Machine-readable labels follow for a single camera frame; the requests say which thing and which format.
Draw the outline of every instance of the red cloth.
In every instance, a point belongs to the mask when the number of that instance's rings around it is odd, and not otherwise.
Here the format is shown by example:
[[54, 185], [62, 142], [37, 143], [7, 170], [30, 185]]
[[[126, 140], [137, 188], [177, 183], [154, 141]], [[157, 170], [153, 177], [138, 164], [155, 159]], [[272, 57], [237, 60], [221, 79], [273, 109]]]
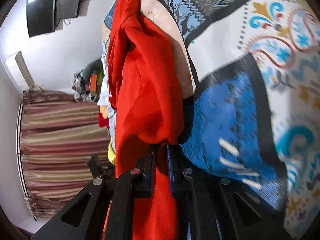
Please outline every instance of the red cloth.
[[98, 113], [98, 118], [99, 118], [99, 126], [104, 127], [106, 126], [108, 129], [110, 129], [109, 126], [109, 119], [105, 119], [102, 115], [102, 113]]
[[[117, 110], [116, 176], [135, 167], [149, 144], [176, 144], [183, 129], [182, 93], [169, 37], [140, 15], [140, 0], [118, 0], [108, 48], [110, 103]], [[177, 238], [165, 152], [156, 156], [152, 199], [136, 199], [134, 240]]]

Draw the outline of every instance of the pile of clothes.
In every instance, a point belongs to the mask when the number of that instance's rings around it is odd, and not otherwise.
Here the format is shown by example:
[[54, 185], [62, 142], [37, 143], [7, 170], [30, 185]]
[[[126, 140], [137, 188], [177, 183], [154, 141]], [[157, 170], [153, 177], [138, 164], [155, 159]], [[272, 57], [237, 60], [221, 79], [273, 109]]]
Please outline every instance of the pile of clothes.
[[103, 79], [103, 67], [100, 59], [95, 60], [80, 72], [74, 73], [72, 89], [76, 101], [96, 102], [99, 99]]
[[[150, 144], [178, 143], [184, 126], [182, 93], [170, 38], [140, 14], [140, 0], [117, 1], [106, 44], [97, 104], [108, 118], [108, 157], [119, 177], [135, 167]], [[134, 205], [133, 239], [176, 238], [176, 203], [169, 192], [165, 152], [157, 153], [152, 199], [135, 199]]]

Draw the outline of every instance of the wall-mounted monitor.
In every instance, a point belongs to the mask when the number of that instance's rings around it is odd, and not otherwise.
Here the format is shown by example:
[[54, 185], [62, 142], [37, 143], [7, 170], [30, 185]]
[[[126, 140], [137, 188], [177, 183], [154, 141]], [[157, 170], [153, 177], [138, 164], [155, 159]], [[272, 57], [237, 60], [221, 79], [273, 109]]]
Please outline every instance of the wall-mounted monitor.
[[58, 0], [56, 20], [77, 18], [79, 15], [80, 0]]
[[55, 30], [56, 0], [27, 0], [27, 26], [29, 37]]

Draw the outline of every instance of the bedspread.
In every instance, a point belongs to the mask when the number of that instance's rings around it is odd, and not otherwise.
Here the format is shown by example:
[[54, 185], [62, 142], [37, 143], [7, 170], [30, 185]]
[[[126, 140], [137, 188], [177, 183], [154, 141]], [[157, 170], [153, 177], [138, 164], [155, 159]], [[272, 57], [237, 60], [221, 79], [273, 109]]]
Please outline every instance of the bedspread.
[[320, 210], [319, 21], [295, 0], [141, 0], [141, 12], [172, 40], [184, 155], [248, 184], [299, 238]]

